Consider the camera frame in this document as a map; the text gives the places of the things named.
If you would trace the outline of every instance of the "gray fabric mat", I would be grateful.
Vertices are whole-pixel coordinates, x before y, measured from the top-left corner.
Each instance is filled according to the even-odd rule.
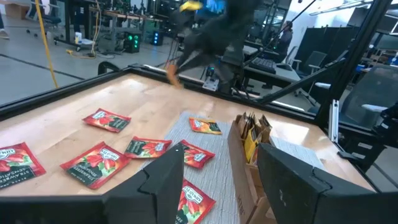
[[[202,169],[185,166],[184,177],[205,194],[216,200],[215,205],[201,223],[235,224],[239,223],[238,206],[235,199],[235,188],[232,176],[231,161],[228,151],[228,134],[231,124],[217,121],[222,135],[196,133],[191,130],[189,117],[203,118],[183,112],[179,120],[166,135],[166,140],[173,140],[172,145],[186,140],[204,150],[215,153]],[[141,167],[151,162],[148,160]]]

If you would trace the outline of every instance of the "cardboard box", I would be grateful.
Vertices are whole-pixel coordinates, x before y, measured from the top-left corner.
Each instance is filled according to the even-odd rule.
[[[240,115],[231,125],[228,147],[241,224],[277,224],[262,188],[258,168],[246,163],[237,124],[239,118]]]
[[[25,19],[29,6],[21,6],[18,4],[6,4],[6,16],[13,17],[16,19]]]

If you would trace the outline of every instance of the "ketchup packet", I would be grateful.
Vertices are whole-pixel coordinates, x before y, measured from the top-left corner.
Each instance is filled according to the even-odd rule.
[[[45,174],[26,143],[0,148],[0,189]]]
[[[192,131],[208,134],[221,134],[221,130],[215,120],[189,118],[189,123],[191,125]]]
[[[215,203],[215,200],[184,179],[175,224],[200,223]]]
[[[98,189],[128,163],[125,155],[101,142],[60,167],[89,188]]]
[[[97,110],[94,114],[83,119],[87,124],[107,129],[112,132],[120,132],[130,123],[131,118],[114,114],[112,112]]]
[[[214,153],[189,144],[186,140],[182,140],[180,143],[184,148],[184,162],[186,165],[202,169],[207,160],[215,156]]]
[[[171,143],[171,140],[142,139],[134,136],[124,155],[132,159],[157,158],[166,152]]]

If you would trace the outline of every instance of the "wooden table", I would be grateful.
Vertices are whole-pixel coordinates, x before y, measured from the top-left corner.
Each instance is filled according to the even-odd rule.
[[[129,116],[131,123],[115,134],[81,120],[98,108]],[[372,189],[348,161],[338,157],[338,149],[317,126],[128,74],[0,122],[0,147],[26,142],[47,171],[0,190],[0,195],[103,194],[134,175],[143,161],[131,161],[98,190],[85,187],[59,165],[101,141],[124,152],[135,135],[163,139],[185,110],[219,121],[232,121],[245,111],[265,114],[272,135],[315,150],[328,172]]]

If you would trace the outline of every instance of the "yellow cable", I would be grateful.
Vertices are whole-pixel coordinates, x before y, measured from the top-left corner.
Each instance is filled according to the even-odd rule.
[[[44,43],[44,47],[45,47],[45,54],[47,55],[47,60],[49,61],[52,81],[54,82],[55,87],[58,88],[58,83],[57,83],[57,80],[55,79],[55,75],[54,75],[54,69],[52,68],[50,52],[49,52],[49,46],[47,45],[47,38],[46,38],[45,32],[44,32],[42,11],[40,10],[39,0],[35,0],[35,3],[36,3],[36,11],[37,11],[37,15],[38,15],[38,18],[39,18],[39,23],[40,23],[40,30],[42,30],[42,39],[43,39],[43,43]]]

